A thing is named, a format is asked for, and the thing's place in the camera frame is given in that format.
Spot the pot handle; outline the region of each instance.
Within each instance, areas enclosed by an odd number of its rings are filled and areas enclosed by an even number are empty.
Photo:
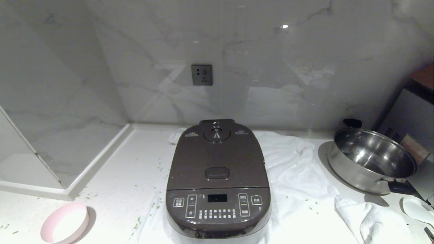
[[[361,128],[362,122],[358,119],[344,119],[344,124],[350,128]]]
[[[387,185],[389,186],[391,192],[413,195],[418,197],[418,192],[407,183],[401,183],[398,181],[388,181]]]

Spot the white marble backsplash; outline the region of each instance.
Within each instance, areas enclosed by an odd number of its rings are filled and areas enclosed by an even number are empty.
[[[0,33],[0,105],[68,187],[128,122],[87,5],[0,0]]]
[[[433,61],[431,0],[87,0],[136,122],[370,128]],[[190,65],[213,65],[212,87]]]
[[[434,57],[432,0],[0,0],[0,105],[68,186],[128,122],[371,128]],[[193,86],[191,64],[213,66]]]

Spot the wall socket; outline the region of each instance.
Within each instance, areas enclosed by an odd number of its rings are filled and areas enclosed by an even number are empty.
[[[212,86],[213,85],[213,67],[209,64],[191,65],[191,76],[194,86]]]

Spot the white towel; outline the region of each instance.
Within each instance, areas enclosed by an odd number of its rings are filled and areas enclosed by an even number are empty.
[[[385,207],[341,195],[335,197],[335,206],[359,244],[413,243],[402,216]]]
[[[183,131],[184,128],[178,129],[169,142],[176,144]],[[348,239],[339,241],[340,237],[335,237],[342,229],[348,230],[335,213],[334,197],[338,191],[314,162],[314,145],[274,132],[255,131],[254,134],[265,158],[272,197],[272,214],[260,243],[318,243],[329,233],[329,241],[350,243]],[[184,243],[167,221],[164,206],[167,182],[160,185],[155,190],[152,206],[142,216],[143,223],[129,243]],[[341,229],[336,230],[331,220],[334,217]]]

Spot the rice cooker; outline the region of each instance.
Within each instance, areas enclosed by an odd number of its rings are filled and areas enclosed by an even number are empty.
[[[271,214],[264,162],[253,132],[232,119],[187,129],[167,185],[170,225],[195,243],[258,243]]]

